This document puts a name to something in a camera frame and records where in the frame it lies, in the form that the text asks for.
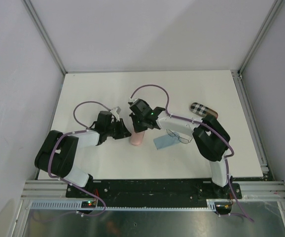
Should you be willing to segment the pink glasses case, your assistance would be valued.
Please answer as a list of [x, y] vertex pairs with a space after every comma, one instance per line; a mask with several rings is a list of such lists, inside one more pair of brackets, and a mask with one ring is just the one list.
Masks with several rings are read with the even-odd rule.
[[130, 143], [134, 146], [139, 146], [143, 142], [145, 131], [133, 132], [130, 138]]

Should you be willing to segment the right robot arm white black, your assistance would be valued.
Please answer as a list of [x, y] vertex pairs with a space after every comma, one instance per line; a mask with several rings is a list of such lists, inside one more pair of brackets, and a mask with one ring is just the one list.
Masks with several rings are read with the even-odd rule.
[[165, 108], [152, 109], [142, 99], [129, 99], [128, 104], [136, 133], [158, 129], [192, 137], [200, 154], [210, 163], [213, 194], [217, 198], [224, 198], [233, 190], [227, 158], [234, 155], [234, 150], [229, 144], [229, 134], [214, 116], [182, 118], [168, 114]]

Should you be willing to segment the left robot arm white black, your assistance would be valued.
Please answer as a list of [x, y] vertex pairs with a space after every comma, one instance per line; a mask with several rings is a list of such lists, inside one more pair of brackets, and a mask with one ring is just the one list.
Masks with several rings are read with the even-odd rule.
[[76, 191], [86, 198], [94, 191], [93, 184], [89, 182], [92, 176], [74, 164], [76, 151], [101, 145], [108, 137], [118, 140], [130, 136], [130, 131], [117, 112], [100, 111], [97, 120], [85, 130], [66, 134], [51, 130], [35, 158], [35, 167], [51, 177], [77, 185]]

